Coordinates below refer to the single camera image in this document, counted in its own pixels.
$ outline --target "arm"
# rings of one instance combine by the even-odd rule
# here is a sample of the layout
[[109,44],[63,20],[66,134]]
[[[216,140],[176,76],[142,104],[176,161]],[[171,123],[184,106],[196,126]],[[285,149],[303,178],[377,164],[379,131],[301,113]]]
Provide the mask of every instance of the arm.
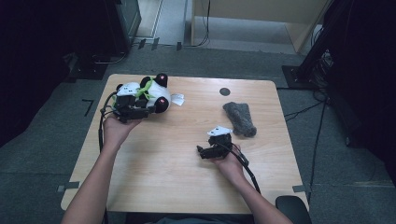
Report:
[[244,198],[256,223],[291,223],[250,185],[245,178],[241,163],[233,154],[230,153],[224,160],[212,161]]
[[76,196],[67,207],[62,223],[101,223],[106,209],[114,161],[121,144],[141,120],[126,124],[109,116],[104,122],[104,146]]

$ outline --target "small white paper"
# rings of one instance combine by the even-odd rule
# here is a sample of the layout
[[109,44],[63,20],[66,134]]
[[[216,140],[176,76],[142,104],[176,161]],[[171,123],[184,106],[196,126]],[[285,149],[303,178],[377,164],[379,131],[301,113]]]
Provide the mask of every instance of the small white paper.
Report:
[[184,103],[184,95],[181,93],[175,93],[171,95],[171,100],[176,105],[183,105]]

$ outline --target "right hand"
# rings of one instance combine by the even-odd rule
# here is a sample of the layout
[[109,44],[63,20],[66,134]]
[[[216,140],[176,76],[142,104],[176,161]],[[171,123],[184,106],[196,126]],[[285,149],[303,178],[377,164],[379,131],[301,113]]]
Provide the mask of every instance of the right hand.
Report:
[[[239,154],[241,147],[239,145],[233,146],[233,152],[236,155]],[[220,172],[232,183],[236,184],[241,179],[246,179],[243,167],[241,162],[233,155],[233,153],[229,153],[224,159],[210,159],[213,163],[215,163]]]

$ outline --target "left hand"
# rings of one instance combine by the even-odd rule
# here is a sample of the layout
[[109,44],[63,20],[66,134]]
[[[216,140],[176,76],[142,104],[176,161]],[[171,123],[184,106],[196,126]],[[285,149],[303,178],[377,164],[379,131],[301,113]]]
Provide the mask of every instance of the left hand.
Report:
[[129,132],[142,120],[132,119],[126,123],[120,122],[115,115],[109,115],[104,123],[104,146],[120,149],[121,144],[128,137]]

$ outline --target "gray floor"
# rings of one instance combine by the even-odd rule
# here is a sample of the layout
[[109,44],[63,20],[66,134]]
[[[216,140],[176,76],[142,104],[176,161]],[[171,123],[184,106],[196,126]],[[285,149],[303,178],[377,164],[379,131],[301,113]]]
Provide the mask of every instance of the gray floor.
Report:
[[[287,87],[281,65],[304,56],[263,51],[159,46],[133,47],[111,64],[103,80],[61,83],[29,128],[0,148],[0,223],[59,223],[64,211],[59,185],[67,182],[111,74],[223,77],[272,80]],[[315,104],[312,91],[278,91],[284,114]],[[89,103],[94,100],[87,116]],[[322,106],[287,122],[302,180],[309,184]],[[330,105],[324,110],[310,202],[314,223],[395,223],[396,189],[383,162],[364,148],[345,146],[345,133]],[[123,213],[110,213],[122,223]]]

